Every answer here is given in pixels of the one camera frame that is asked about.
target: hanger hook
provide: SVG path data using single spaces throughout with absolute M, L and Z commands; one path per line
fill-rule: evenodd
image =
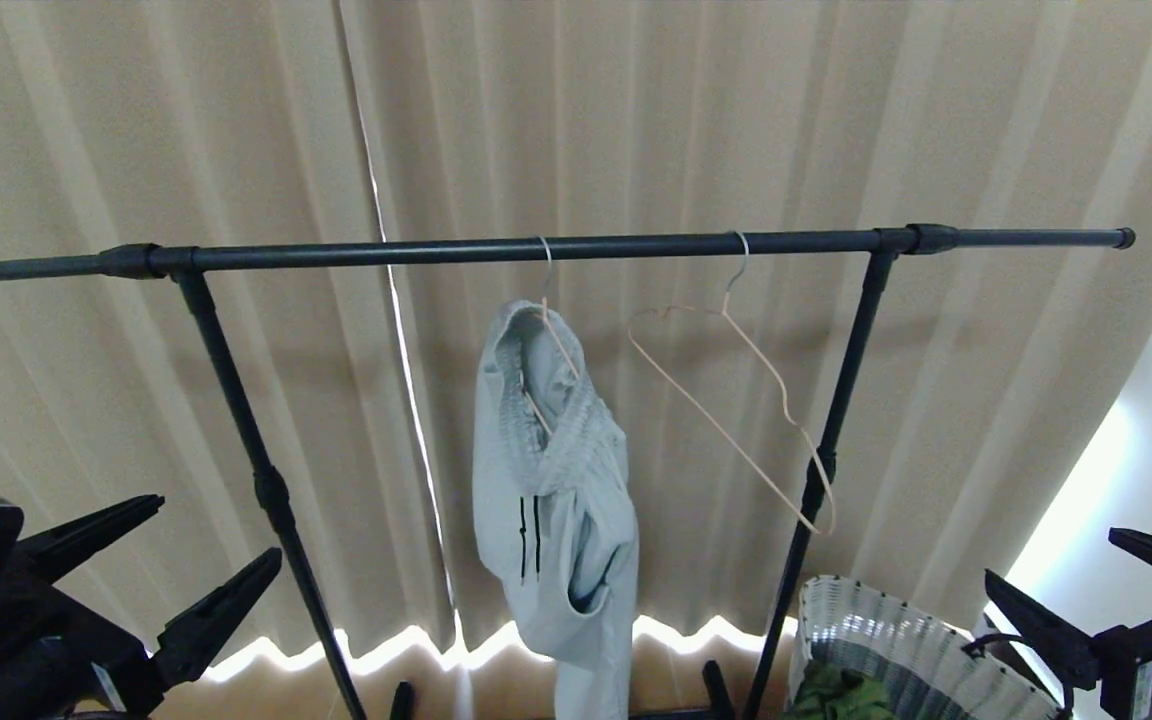
M 547 300 L 550 296 L 550 278 L 554 276 L 554 255 L 550 251 L 550 242 L 545 240 L 543 234 L 538 234 L 536 240 L 540 241 L 540 245 L 545 249 L 545 263 L 548 267 L 545 270 L 545 285 L 540 286 L 540 297 L 541 300 Z
M 745 268 L 748 268 L 748 266 L 749 266 L 749 240 L 745 238 L 745 233 L 742 233 L 742 232 L 733 232 L 733 233 L 736 233 L 736 237 L 740 237 L 741 245 L 745 247 L 745 258 L 741 259 L 741 262 L 740 262 L 740 270 L 736 270 L 736 274 L 732 275 L 730 281 L 727 281 L 727 293 L 728 293 L 728 295 L 730 295 L 730 293 L 732 293 L 733 285 L 735 285 L 736 281 L 740 280 L 741 275 L 745 274 Z

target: curtain fold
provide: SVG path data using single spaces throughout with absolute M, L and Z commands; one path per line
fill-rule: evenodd
M 376 241 L 329 3 L 0 3 L 0 259 Z M 210 275 L 335 624 L 452 643 L 384 268 Z M 276 544 L 170 281 L 0 285 L 0 491 L 26 531 L 156 520 L 65 588 L 143 639 Z M 316 642 L 289 570 L 229 649 Z
M 357 3 L 344 31 L 389 241 L 905 222 L 1132 225 L 1129 252 L 957 251 L 893 270 L 840 448 L 843 573 L 970 626 L 1152 327 L 1152 5 Z M 758 258 L 732 311 L 823 426 L 864 258 Z M 564 262 L 550 304 L 630 438 L 641 611 L 761 632 L 794 516 L 626 342 L 717 306 L 735 259 Z M 540 263 L 396 268 L 453 593 L 476 556 L 472 373 Z M 721 323 L 646 344 L 791 497 L 805 448 Z

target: white basket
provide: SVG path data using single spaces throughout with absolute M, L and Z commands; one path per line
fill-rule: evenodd
M 856 579 L 821 577 L 803 589 L 790 700 L 809 660 L 881 680 L 900 720 L 1051 720 L 1059 707 L 942 621 Z

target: wooden floor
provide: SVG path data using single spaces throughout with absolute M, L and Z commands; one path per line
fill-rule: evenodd
M 776 668 L 760 717 L 775 717 L 785 702 L 791 639 L 781 641 Z M 634 646 L 631 711 L 673 710 L 708 705 L 700 680 L 707 660 L 718 660 L 736 707 L 744 706 L 758 653 L 734 647 L 722 638 L 691 653 L 672 651 L 642 635 Z M 420 720 L 524 720 L 553 717 L 554 665 L 535 660 L 520 647 L 508 647 L 482 667 L 444 670 L 422 647 L 412 647 L 376 673 L 356 676 L 355 684 L 370 719 L 388 719 L 394 688 L 401 680 L 416 687 Z M 175 688 L 154 713 L 156 720 L 205 717 L 215 720 L 300 719 L 347 720 L 332 673 L 324 661 L 303 670 L 279 669 L 257 659 L 245 670 L 215 683 L 210 680 Z

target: white wall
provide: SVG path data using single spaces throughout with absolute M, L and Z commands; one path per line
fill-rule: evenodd
M 1007 579 L 1084 632 L 1152 619 L 1152 568 L 1111 546 L 1112 526 L 1152 533 L 1152 338 Z M 1075 710 L 1107 717 L 1098 691 Z

